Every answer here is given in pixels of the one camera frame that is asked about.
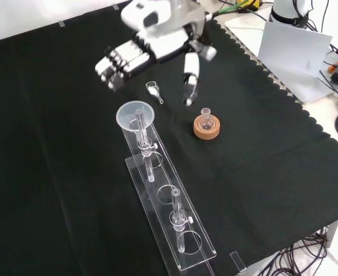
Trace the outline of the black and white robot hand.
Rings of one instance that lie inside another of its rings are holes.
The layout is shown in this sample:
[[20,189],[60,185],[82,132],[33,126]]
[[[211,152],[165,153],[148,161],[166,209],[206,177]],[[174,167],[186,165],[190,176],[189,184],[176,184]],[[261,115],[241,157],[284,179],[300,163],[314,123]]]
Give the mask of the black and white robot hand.
[[118,91],[149,66],[183,53],[183,102],[191,106],[198,95],[199,59],[210,61],[217,54],[205,35],[205,24],[214,16],[196,1],[131,1],[120,18],[135,32],[133,38],[106,49],[95,72],[109,89]]

